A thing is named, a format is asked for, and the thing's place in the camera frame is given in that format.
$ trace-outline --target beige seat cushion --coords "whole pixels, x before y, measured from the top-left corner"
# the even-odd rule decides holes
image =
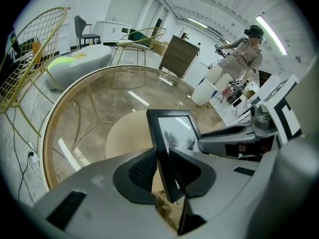
[[[139,111],[125,115],[115,123],[106,139],[105,155],[106,158],[111,158],[152,147],[146,111]],[[161,190],[163,190],[163,184],[157,169],[152,192]]]
[[[157,44],[155,44],[154,52],[159,54],[159,55],[164,56],[168,45],[169,45],[168,42],[162,42],[162,43],[158,42]]]

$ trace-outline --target beige shirt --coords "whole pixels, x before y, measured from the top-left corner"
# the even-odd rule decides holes
[[[249,67],[259,76],[259,66],[264,55],[258,47],[252,46],[247,38],[241,38],[230,44],[236,48],[232,54],[218,62],[218,65],[233,79],[238,79]]]

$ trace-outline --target yellow-green cushion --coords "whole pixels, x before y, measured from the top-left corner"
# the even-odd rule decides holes
[[[60,64],[60,63],[71,63],[75,60],[75,58],[70,58],[70,57],[59,57],[59,58],[56,58],[52,61],[52,63],[48,66],[48,70],[56,65],[56,64]]]

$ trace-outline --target gold wire chair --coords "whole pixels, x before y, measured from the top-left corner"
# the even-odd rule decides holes
[[[7,110],[18,108],[25,120],[35,133],[40,136],[38,130],[32,125],[31,121],[26,116],[21,107],[21,101],[34,85],[51,103],[53,103],[35,84],[35,81],[47,72],[51,78],[52,75],[47,70],[47,65],[55,55],[57,46],[58,34],[61,24],[66,18],[67,9],[65,7],[55,7],[47,10],[34,18],[20,33],[11,40],[11,46],[4,56],[0,66],[2,70],[8,70],[6,59],[9,59],[9,54],[17,54],[15,46],[19,46],[19,57],[13,60],[13,70],[0,88],[0,114],[5,114],[13,130],[22,138],[22,140],[33,149],[28,142],[16,130],[13,123],[7,115]]]
[[[144,65],[146,66],[146,50],[152,49],[165,33],[166,33],[165,28],[151,27],[151,28],[141,29],[123,36],[117,42],[117,48],[116,48],[116,51],[114,52],[111,64],[113,62],[113,59],[119,47],[122,47],[122,52],[117,65],[120,62],[120,59],[123,55],[124,50],[136,50],[138,53],[137,64],[139,64],[139,51],[141,51],[141,52],[144,52]]]

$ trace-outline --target ceiling light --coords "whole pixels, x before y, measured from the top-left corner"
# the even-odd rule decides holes
[[[286,49],[284,48],[283,44],[281,43],[281,41],[279,40],[278,36],[275,34],[275,32],[271,29],[271,27],[264,21],[263,18],[261,18],[260,16],[258,16],[256,18],[256,20],[261,23],[261,25],[266,29],[266,31],[270,34],[270,36],[273,38],[273,40],[275,41],[275,43],[277,44],[278,48],[280,49],[281,53],[285,56],[288,55],[288,52],[286,51]]]
[[[144,99],[140,98],[138,95],[136,95],[135,93],[133,93],[132,91],[128,91],[128,93],[134,97],[135,99],[139,100],[142,104],[149,106],[150,104],[148,102],[146,102]]]
[[[167,84],[170,84],[171,86],[173,86],[173,83],[169,82],[168,80],[163,79],[162,77],[159,77],[162,81],[165,81]]]
[[[188,17],[188,20],[190,20],[190,21],[194,22],[194,23],[195,23],[195,24],[197,24],[197,25],[200,25],[200,26],[202,26],[202,27],[207,28],[207,26],[205,26],[204,24],[202,24],[202,23],[198,22],[198,21],[197,21],[197,20],[195,20],[195,19],[192,19],[192,18]]]

